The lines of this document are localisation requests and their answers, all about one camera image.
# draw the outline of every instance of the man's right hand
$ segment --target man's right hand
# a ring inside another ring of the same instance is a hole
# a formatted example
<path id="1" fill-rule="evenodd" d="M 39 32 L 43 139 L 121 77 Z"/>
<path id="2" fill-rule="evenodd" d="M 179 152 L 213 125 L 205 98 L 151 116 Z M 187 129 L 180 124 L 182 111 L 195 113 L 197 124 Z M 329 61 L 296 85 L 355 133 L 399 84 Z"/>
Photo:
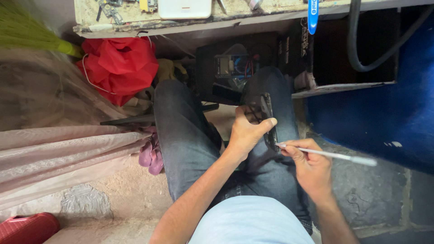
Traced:
<path id="1" fill-rule="evenodd" d="M 297 147 L 322 151 L 313 139 L 283 142 L 282 155 L 293 158 L 296 164 L 297 180 L 316 205 L 333 200 L 332 163 L 326 157 L 316 153 L 305 153 Z"/>

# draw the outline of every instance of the red wire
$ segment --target red wire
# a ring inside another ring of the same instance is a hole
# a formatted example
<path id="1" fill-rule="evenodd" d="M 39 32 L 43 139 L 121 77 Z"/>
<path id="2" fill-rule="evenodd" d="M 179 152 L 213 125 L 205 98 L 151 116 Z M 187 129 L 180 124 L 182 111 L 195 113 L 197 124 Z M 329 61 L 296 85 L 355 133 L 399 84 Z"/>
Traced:
<path id="1" fill-rule="evenodd" d="M 249 65 L 249 60 L 246 62 L 246 69 L 244 70 L 244 78 L 247 79 L 247 66 Z"/>
<path id="2" fill-rule="evenodd" d="M 250 67 L 252 69 L 252 76 L 253 76 L 253 61 L 250 59 Z"/>

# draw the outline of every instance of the blue wall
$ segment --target blue wall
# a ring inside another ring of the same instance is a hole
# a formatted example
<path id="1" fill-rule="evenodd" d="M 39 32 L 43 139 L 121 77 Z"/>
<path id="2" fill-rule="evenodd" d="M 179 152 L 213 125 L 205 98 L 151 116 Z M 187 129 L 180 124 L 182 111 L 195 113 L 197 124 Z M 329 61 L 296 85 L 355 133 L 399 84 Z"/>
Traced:
<path id="1" fill-rule="evenodd" d="M 401 48 L 397 82 L 309 97 L 307 120 L 330 141 L 434 174 L 434 14 Z"/>

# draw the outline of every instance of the yellow cloth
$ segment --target yellow cloth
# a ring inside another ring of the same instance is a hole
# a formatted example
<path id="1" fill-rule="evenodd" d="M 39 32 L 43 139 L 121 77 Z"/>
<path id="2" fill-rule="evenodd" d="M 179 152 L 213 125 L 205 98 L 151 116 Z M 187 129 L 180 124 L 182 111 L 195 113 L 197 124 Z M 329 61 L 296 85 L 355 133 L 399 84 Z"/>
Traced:
<path id="1" fill-rule="evenodd" d="M 176 79 L 174 74 L 175 67 L 178 68 L 182 74 L 187 74 L 187 70 L 185 70 L 180 63 L 174 63 L 172 60 L 168 59 L 158 59 L 157 61 L 157 77 L 159 81 L 163 81 L 165 79 Z"/>

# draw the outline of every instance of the purple sandal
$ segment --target purple sandal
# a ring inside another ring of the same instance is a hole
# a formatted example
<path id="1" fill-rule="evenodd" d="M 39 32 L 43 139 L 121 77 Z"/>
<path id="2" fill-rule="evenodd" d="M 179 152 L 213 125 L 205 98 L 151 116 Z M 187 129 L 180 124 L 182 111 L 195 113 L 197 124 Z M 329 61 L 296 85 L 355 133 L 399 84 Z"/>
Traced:
<path id="1" fill-rule="evenodd" d="M 143 167 L 148 167 L 149 173 L 158 175 L 164 165 L 157 130 L 155 126 L 150 126 L 145 131 L 152 132 L 152 136 L 146 139 L 147 142 L 140 149 L 138 163 Z"/>

